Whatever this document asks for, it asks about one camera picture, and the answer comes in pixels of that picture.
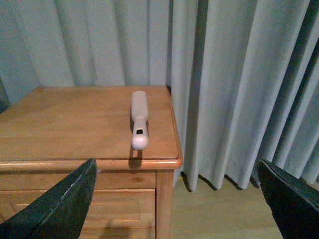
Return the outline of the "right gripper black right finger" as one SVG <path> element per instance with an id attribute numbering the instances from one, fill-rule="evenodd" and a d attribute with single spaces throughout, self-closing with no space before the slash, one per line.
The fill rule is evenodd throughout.
<path id="1" fill-rule="evenodd" d="M 285 239 L 319 237 L 319 192 L 267 160 L 257 166 L 266 203 Z"/>

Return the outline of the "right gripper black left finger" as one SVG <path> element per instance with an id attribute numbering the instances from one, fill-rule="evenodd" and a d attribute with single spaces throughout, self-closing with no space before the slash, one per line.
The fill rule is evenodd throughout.
<path id="1" fill-rule="evenodd" d="M 97 178 L 89 159 L 42 196 L 0 225 L 2 239 L 77 239 L 80 237 Z"/>

